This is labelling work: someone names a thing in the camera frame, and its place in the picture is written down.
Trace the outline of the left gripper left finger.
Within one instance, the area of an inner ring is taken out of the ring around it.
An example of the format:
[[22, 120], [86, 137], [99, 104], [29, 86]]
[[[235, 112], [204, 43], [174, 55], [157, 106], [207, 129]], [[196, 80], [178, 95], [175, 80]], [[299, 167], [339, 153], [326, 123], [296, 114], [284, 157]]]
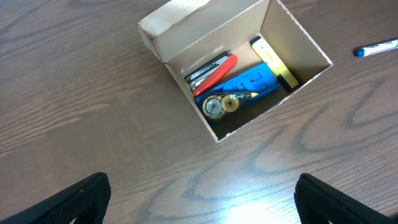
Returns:
[[108, 176], [97, 172], [1, 223], [102, 224], [110, 198]]

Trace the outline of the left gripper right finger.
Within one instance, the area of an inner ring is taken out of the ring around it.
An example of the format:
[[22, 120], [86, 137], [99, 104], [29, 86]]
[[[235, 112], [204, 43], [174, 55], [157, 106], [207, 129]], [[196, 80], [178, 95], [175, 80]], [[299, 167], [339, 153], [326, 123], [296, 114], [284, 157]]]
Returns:
[[294, 193], [302, 224], [397, 224], [308, 173], [300, 175]]

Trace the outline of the yellow highlighter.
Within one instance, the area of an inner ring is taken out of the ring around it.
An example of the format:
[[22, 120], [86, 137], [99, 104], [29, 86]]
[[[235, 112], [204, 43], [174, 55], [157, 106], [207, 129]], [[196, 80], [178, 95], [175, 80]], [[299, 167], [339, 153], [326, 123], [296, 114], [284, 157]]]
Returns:
[[256, 36], [249, 41], [251, 48], [267, 64], [279, 83], [288, 91], [299, 85], [285, 63], [276, 54], [271, 45], [261, 36]]

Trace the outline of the blue plastic case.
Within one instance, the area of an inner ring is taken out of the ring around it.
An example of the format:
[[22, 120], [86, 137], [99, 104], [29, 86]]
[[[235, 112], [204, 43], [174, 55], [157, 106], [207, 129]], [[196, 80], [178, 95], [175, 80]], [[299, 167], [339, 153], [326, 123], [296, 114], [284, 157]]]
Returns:
[[195, 101], [199, 106], [207, 96], [219, 92], [250, 91], [258, 93], [259, 97], [263, 97], [272, 93], [273, 91], [278, 90], [279, 88], [279, 82], [275, 79], [273, 73], [264, 62], [253, 68], [250, 68], [249, 70], [246, 70], [227, 82], [215, 86], [204, 94], [196, 97]]

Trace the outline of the correction tape dispenser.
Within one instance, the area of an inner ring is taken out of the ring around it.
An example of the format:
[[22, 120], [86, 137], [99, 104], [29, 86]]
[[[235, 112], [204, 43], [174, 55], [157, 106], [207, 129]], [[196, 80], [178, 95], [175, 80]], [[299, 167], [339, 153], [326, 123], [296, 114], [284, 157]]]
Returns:
[[213, 93], [202, 101], [201, 112], [207, 119], [218, 120], [234, 113], [258, 96], [259, 93], [252, 91]]

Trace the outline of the cardboard box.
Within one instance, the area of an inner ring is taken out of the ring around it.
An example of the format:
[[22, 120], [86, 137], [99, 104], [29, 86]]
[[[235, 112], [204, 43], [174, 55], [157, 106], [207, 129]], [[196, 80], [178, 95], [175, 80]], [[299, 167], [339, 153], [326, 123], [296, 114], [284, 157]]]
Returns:
[[218, 142], [332, 66], [279, 0], [169, 1], [138, 30]]

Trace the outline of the blue whiteboard marker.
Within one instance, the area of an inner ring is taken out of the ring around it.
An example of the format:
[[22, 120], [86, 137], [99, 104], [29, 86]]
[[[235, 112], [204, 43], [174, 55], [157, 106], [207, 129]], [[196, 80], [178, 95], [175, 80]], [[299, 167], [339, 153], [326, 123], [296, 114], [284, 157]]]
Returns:
[[360, 47], [353, 52], [353, 55], [355, 57], [367, 57], [370, 55], [394, 50], [396, 48], [397, 48], [397, 39], [381, 42], [374, 45], [368, 45], [365, 47]]

